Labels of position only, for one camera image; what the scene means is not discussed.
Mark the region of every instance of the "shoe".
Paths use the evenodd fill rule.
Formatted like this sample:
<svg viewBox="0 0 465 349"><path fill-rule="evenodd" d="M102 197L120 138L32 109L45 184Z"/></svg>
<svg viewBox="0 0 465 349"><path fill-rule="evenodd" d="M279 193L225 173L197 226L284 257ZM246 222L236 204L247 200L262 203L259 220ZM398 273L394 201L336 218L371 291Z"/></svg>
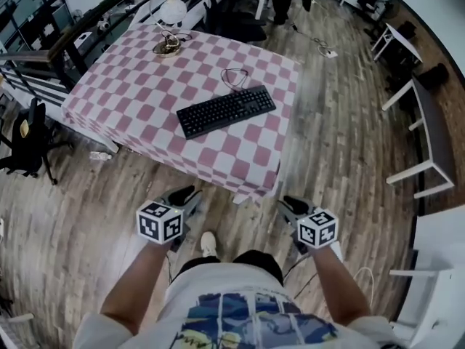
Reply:
<svg viewBox="0 0 465 349"><path fill-rule="evenodd" d="M201 238L201 249L202 249L202 256L215 256L218 257L217 254L217 240L215 239L215 235L211 231L206 231L202 234Z"/></svg>

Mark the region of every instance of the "t-shirt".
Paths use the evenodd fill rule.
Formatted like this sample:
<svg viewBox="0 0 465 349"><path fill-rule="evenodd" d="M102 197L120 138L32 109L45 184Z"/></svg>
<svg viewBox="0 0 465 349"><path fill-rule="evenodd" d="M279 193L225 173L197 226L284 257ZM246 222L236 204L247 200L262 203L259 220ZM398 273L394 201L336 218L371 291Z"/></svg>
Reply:
<svg viewBox="0 0 465 349"><path fill-rule="evenodd" d="M348 328L326 322L301 312L267 271L222 263L199 265L176 278L153 328L133 336L118 322L88 313L73 347L394 349L402 342L385 318L359 318Z"/></svg>

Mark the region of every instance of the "black pants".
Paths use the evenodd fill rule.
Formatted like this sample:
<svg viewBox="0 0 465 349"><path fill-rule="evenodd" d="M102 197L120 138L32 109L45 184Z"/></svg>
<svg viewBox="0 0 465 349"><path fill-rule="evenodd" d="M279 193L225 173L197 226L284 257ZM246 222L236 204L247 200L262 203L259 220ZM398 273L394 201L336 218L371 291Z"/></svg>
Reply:
<svg viewBox="0 0 465 349"><path fill-rule="evenodd" d="M288 19L288 11L292 0L272 0L275 8L275 23L282 25Z"/></svg>
<svg viewBox="0 0 465 349"><path fill-rule="evenodd" d="M194 259L191 261L187 261L177 274L176 278L181 274L184 273L186 270L192 269L195 266L202 265L202 264L215 264L221 262L219 259L215 256L208 256L208 257L200 257L198 259ZM258 268L261 268L268 273L270 273L272 276L274 276L279 283L281 283L281 286L284 285L283 283L283 273L281 272L281 269L278 265L278 263L275 261L273 256L268 253L263 253L260 251L247 251L246 253L243 253L242 255L236 257L233 261L235 264L247 264L247 265L252 265L256 266Z"/></svg>

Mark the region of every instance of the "white lamp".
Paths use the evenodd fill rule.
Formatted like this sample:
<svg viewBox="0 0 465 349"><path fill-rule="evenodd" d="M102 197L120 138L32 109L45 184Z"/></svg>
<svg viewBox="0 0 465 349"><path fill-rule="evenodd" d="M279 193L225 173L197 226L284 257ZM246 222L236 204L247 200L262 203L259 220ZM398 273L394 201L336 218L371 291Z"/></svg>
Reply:
<svg viewBox="0 0 465 349"><path fill-rule="evenodd" d="M176 35L171 33L169 30L166 30L157 22L153 16L152 0L149 0L148 8L153 22L161 28L162 32L169 32L169 35L164 35L165 40L158 43L155 48L153 48L153 51L161 57L173 57L177 55L181 50L181 41L176 37ZM169 25L181 22L186 14L187 6L182 0L166 0L160 7L161 20Z"/></svg>

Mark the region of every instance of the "keyboard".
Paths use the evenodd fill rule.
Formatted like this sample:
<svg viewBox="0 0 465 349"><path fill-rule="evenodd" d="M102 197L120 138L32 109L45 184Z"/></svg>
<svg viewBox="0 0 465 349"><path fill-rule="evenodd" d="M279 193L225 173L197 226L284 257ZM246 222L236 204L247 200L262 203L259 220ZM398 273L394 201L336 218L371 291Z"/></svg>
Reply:
<svg viewBox="0 0 465 349"><path fill-rule="evenodd" d="M264 85L198 103L176 112L186 140L276 109Z"/></svg>

